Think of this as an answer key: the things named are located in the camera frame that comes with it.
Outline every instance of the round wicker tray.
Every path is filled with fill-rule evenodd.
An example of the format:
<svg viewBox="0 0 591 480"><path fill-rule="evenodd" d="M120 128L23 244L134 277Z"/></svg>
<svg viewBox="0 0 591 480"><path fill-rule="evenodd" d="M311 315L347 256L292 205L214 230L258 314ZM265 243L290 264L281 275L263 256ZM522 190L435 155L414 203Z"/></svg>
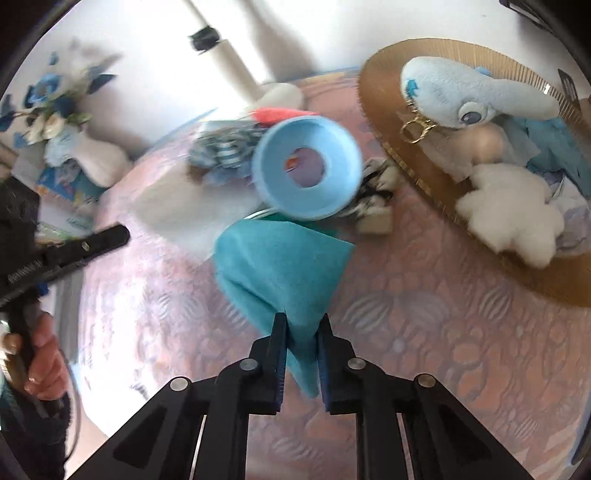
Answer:
<svg viewBox="0 0 591 480"><path fill-rule="evenodd" d="M533 85L558 99L560 115L569 128L591 139L591 129L580 112L555 87L522 64L489 48L457 40L419 38L396 43L373 55L361 71L359 98L376 137L416 187L466 233L466 224L456 216L454 206L472 189L469 181L454 183L419 146L405 143L399 135L402 122L397 112L410 112L400 93L400 71L407 61L418 56L445 57L472 67L484 66L496 78ZM516 255L495 255L484 244L481 247L483 255L496 257L528 288L563 303L591 306L591 253L554 258L547 268L536 270L524 265Z"/></svg>

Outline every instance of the keychain ring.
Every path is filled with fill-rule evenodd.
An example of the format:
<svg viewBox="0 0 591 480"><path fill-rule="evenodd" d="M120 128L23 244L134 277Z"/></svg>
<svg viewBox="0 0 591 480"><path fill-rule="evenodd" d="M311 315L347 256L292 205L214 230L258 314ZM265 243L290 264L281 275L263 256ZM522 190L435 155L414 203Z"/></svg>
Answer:
<svg viewBox="0 0 591 480"><path fill-rule="evenodd" d="M423 129L421 131L421 135L418 138L413 138L410 135L410 131L408 130L408 127L412 124L420 125L421 128ZM437 124L432 123L429 119L426 119L425 117L421 117L421 116L416 116L415 118L406 122L402 126L402 128L400 129L400 136L402 137L402 139L406 143L416 144L416 143L419 143L421 140L423 140L427 136L427 134L429 133L429 130L431 130L432 128L435 128L436 126L437 126Z"/></svg>

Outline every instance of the blue cloth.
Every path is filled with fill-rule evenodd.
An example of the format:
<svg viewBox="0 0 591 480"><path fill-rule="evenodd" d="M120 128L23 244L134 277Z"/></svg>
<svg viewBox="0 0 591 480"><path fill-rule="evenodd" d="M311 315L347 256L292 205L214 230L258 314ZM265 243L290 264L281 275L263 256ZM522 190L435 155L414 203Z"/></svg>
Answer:
<svg viewBox="0 0 591 480"><path fill-rule="evenodd" d="M529 171L539 175L563 171L584 197L591 196L591 164L560 117L546 121L519 117L512 120L541 151L527 163Z"/></svg>
<svg viewBox="0 0 591 480"><path fill-rule="evenodd" d="M276 312L290 328L287 366L300 388L318 395L314 336L353 245L291 222L241 220L217 239L217 283L263 335Z"/></svg>

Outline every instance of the light blue bowl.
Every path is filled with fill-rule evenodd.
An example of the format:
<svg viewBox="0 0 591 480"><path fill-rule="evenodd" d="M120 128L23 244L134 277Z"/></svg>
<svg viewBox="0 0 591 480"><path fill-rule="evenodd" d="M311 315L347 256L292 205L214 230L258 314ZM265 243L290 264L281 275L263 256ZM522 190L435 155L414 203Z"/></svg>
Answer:
<svg viewBox="0 0 591 480"><path fill-rule="evenodd" d="M316 150L324 176L302 188L285 170L298 148ZM259 194L280 212L295 219L319 220L342 210L355 197L362 180L357 142L338 123L322 116L300 116L270 128L252 157L252 178Z"/></svg>

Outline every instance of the bed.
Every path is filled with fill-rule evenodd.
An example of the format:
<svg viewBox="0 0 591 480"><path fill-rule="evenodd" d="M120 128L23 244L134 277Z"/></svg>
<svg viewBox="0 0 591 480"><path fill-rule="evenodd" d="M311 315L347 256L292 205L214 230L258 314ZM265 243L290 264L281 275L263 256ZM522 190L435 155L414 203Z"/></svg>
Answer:
<svg viewBox="0 0 591 480"><path fill-rule="evenodd" d="M382 155L360 110L356 72L299 82L306 108L344 125L364 158ZM196 126L169 135L102 198L99 228L132 240L86 269L80 306L81 391L89 418L116 431L170 378L217 375L257 332L217 289L211 261L149 233L130 202L181 162ZM395 233L354 238L329 314L335 333L386 373L437 376L538 480L570 464L589 413L591 319L531 293L478 254L410 184ZM330 417L288 375L282 412L250 425L251 478L356 478L355 422Z"/></svg>

